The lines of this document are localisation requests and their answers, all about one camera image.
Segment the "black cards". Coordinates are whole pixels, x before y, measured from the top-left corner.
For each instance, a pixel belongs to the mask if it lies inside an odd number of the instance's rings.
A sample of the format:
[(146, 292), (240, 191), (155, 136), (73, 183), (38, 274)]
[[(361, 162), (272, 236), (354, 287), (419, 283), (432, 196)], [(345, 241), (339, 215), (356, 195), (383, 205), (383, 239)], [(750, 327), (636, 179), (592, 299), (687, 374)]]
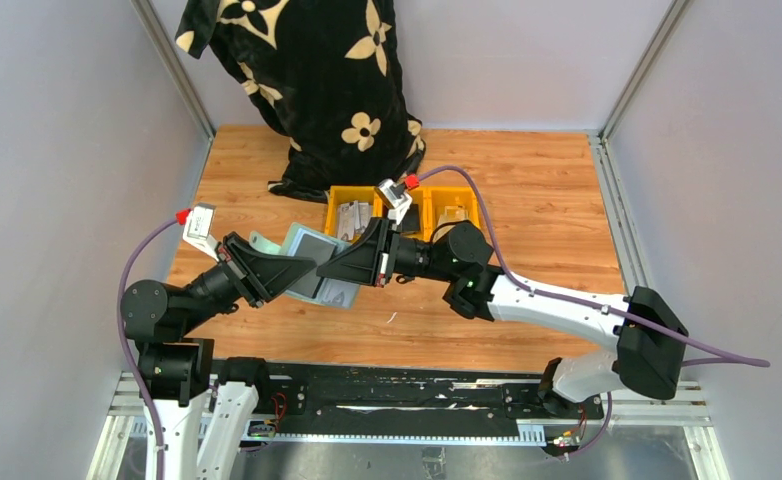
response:
[(422, 234), (421, 207), (412, 204), (400, 222), (400, 232), (404, 236), (418, 236)]

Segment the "silver VIP credit card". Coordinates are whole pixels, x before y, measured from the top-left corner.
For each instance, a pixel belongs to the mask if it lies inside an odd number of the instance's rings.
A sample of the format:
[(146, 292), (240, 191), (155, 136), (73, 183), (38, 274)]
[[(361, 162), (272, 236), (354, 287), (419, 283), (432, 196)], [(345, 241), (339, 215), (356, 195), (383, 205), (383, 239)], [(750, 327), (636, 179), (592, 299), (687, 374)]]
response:
[(323, 306), (350, 309), (355, 303), (360, 286), (342, 280), (326, 279), (318, 301)]

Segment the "right yellow plastic bin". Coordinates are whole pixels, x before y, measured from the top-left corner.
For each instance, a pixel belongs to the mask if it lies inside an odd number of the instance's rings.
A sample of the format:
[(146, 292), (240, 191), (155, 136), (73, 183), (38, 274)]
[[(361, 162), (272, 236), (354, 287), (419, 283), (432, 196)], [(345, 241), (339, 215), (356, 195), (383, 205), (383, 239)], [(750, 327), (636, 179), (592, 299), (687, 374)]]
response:
[(475, 193), (470, 187), (433, 186), (425, 188), (425, 210), (434, 231), (447, 222), (469, 220), (480, 228), (480, 208)]

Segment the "black floral blanket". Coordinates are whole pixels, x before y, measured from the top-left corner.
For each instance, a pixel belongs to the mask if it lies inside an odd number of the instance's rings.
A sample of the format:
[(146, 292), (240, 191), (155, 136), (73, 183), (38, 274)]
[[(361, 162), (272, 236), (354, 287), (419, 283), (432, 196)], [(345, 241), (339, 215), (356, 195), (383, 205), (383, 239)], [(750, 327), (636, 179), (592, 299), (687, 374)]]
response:
[(213, 53), (287, 138), (268, 191), (323, 203), (334, 186), (375, 186), (423, 161), (397, 33), (390, 1), (189, 1), (175, 42), (194, 58)]

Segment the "left yellow plastic bin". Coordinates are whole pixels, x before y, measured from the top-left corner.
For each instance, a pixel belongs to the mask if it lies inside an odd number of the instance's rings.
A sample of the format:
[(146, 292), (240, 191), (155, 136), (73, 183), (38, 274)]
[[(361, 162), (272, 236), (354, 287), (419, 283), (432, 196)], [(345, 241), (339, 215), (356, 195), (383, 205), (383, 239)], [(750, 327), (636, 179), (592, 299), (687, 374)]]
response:
[(323, 232), (353, 242), (365, 232), (372, 217), (382, 216), (382, 209), (373, 187), (333, 186), (328, 195)]

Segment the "green leather card holder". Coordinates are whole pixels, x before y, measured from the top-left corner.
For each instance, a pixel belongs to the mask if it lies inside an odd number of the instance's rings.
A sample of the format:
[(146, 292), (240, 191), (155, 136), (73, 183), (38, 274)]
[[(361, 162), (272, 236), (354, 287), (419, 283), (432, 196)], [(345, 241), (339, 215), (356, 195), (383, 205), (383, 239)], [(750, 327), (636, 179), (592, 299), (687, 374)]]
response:
[(257, 251), (287, 257), (310, 258), (315, 267), (285, 291), (289, 297), (302, 302), (351, 309), (359, 292), (359, 285), (343, 280), (322, 277), (317, 268), (333, 256), (342, 253), (347, 243), (300, 223), (292, 223), (285, 239), (275, 243), (257, 231), (251, 231), (250, 245)]

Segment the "gold beige cards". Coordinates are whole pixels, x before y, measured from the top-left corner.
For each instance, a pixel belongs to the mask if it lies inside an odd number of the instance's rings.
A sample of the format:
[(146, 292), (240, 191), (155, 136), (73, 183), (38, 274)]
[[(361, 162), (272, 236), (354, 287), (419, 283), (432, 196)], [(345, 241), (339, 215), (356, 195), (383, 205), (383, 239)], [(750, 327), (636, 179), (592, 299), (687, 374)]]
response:
[(446, 205), (439, 212), (437, 227), (468, 219), (469, 212), (463, 205)]

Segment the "silver grey cards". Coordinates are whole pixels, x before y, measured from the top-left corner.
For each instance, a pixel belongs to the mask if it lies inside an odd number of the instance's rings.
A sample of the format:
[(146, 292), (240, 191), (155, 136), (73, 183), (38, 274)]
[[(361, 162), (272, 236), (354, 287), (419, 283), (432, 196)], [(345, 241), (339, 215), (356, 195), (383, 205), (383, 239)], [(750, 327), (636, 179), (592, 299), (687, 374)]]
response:
[(335, 235), (339, 240), (353, 242), (365, 231), (372, 217), (372, 205), (368, 202), (350, 201), (336, 209)]

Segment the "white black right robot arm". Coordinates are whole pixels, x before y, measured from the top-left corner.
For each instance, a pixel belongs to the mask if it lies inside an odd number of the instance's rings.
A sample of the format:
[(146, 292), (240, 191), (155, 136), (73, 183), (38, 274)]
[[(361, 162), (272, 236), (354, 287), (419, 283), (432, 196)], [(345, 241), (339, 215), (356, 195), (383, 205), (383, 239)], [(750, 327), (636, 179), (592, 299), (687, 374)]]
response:
[(623, 296), (555, 287), (491, 264), (493, 252), (470, 221), (451, 226), (435, 241), (422, 241), (402, 236), (387, 219), (373, 218), (318, 274), (376, 287), (391, 278), (443, 281), (444, 301), (464, 318), (540, 325), (596, 344), (590, 354), (548, 363), (537, 393), (540, 408), (551, 417), (612, 390), (655, 400), (675, 396), (688, 331), (656, 290), (637, 286)]

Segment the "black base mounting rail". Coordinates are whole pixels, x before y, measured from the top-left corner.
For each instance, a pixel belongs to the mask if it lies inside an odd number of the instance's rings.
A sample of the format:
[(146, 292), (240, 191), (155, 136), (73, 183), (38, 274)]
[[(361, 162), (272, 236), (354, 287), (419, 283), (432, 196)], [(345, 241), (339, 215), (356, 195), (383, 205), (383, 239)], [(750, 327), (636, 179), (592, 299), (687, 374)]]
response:
[(280, 432), (338, 437), (516, 437), (519, 423), (575, 427), (604, 417), (589, 398), (560, 414), (538, 396), (537, 373), (268, 364), (270, 389), (286, 395)]

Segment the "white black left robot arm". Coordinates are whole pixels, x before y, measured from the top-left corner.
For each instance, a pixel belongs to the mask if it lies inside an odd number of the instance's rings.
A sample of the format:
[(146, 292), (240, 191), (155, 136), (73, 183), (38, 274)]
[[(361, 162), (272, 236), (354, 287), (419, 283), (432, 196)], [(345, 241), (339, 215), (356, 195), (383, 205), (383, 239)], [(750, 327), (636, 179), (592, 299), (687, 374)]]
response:
[(213, 340), (190, 333), (239, 301), (274, 300), (317, 263), (260, 252), (236, 233), (209, 243), (213, 266), (184, 287), (121, 285), (120, 330), (138, 351), (132, 373), (147, 421), (148, 479), (230, 478), (251, 414), (284, 409), (264, 359), (230, 357), (215, 371)]

